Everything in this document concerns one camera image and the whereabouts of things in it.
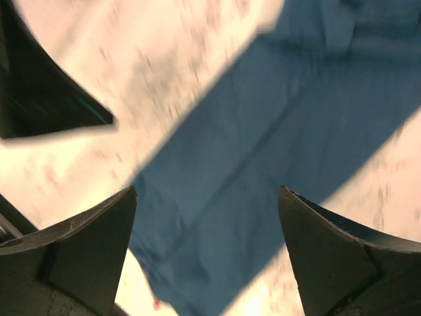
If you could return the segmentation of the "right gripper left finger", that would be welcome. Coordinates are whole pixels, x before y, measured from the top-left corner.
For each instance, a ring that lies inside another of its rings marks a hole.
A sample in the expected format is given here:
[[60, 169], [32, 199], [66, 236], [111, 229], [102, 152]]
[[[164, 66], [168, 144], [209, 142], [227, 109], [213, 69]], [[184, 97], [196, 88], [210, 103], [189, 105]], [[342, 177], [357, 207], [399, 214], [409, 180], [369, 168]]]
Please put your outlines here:
[[2, 315], [124, 315], [115, 304], [136, 191], [38, 230], [1, 198]]

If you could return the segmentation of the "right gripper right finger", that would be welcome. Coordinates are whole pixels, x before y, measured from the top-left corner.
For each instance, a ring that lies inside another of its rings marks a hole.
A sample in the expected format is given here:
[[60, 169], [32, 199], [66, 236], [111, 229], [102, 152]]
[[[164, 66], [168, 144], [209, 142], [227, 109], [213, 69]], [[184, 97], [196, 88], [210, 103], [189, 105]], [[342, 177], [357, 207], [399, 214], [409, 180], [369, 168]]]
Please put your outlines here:
[[281, 187], [278, 213], [305, 315], [420, 315], [420, 243]]

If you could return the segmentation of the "blue t shirt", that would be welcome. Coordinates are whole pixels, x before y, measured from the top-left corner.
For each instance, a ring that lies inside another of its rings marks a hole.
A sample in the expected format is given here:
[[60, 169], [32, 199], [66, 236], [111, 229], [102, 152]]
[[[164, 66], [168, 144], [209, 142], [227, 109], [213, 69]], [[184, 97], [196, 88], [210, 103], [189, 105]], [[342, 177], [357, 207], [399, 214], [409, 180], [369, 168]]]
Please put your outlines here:
[[134, 179], [154, 295], [220, 314], [284, 243], [280, 187], [323, 201], [419, 105], [419, 1], [286, 1]]

